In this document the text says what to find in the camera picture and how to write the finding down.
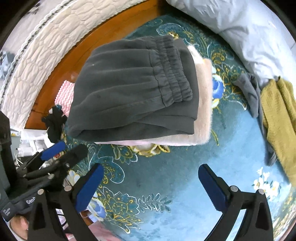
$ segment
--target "gray fabric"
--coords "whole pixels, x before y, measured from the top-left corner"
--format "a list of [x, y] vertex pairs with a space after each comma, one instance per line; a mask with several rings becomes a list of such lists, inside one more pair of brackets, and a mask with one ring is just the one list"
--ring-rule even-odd
[[[233, 82], [234, 85], [238, 86], [245, 98], [247, 99], [247, 102], [250, 106], [250, 112], [253, 118], [259, 117], [259, 126], [262, 132], [262, 135], [266, 139], [267, 132], [263, 125], [263, 110], [260, 100], [260, 88], [258, 86], [257, 79], [254, 77], [254, 75], [250, 73], [242, 74], [236, 81]], [[271, 166], [277, 161], [276, 153], [273, 149], [273, 147], [270, 145], [269, 142], [266, 142], [267, 145], [267, 151], [270, 154], [268, 165]]]
[[198, 99], [183, 40], [115, 41], [95, 49], [79, 74], [68, 135], [102, 142], [194, 134]]

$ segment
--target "pink wavy striped fabric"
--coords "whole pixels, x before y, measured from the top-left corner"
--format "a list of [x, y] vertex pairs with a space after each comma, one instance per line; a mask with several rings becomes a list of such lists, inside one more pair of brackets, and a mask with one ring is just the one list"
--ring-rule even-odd
[[62, 111], [67, 117], [69, 116], [71, 104], [73, 102], [74, 86], [74, 83], [65, 80], [54, 101], [55, 105], [60, 105], [62, 107]]

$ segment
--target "wooden bed frame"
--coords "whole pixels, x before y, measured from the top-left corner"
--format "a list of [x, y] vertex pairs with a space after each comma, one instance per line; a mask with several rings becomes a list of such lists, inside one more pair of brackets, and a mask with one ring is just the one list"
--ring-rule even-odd
[[41, 121], [54, 106], [55, 97], [65, 80], [75, 82], [91, 52], [103, 44], [119, 40], [144, 23], [161, 16], [170, 8], [165, 0], [147, 0], [100, 24], [78, 42], [55, 67], [43, 85], [27, 120], [26, 129], [46, 129]]

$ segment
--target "bed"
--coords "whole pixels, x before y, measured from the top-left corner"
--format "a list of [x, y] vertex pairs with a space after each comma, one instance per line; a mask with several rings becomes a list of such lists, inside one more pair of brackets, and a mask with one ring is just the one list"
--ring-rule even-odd
[[274, 240], [283, 240], [295, 223], [296, 190], [279, 163], [265, 165], [265, 142], [257, 120], [247, 111], [240, 90], [232, 85], [246, 69], [231, 47], [164, 1], [81, 3], [61, 2], [15, 53], [1, 91], [9, 99], [2, 99], [1, 104], [13, 108], [8, 113], [16, 129], [46, 128], [41, 117], [54, 105], [62, 83], [75, 82], [96, 47], [124, 37], [171, 34], [182, 38], [212, 60], [225, 87], [223, 97], [214, 100], [210, 142], [165, 151], [159, 148], [158, 155], [147, 158], [130, 147], [97, 145], [64, 133], [68, 148], [79, 143], [89, 148], [88, 158], [68, 178], [75, 182], [93, 163], [104, 165], [104, 180], [93, 201], [104, 208], [106, 226], [124, 240], [204, 240], [220, 217], [197, 178], [199, 165], [208, 163], [229, 185], [244, 191], [268, 188]]

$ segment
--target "mustard yellow garment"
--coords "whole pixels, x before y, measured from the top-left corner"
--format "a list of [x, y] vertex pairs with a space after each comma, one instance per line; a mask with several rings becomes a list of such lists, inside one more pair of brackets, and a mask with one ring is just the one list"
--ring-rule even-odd
[[279, 78], [261, 92], [263, 125], [290, 182], [296, 186], [296, 101], [293, 86]]

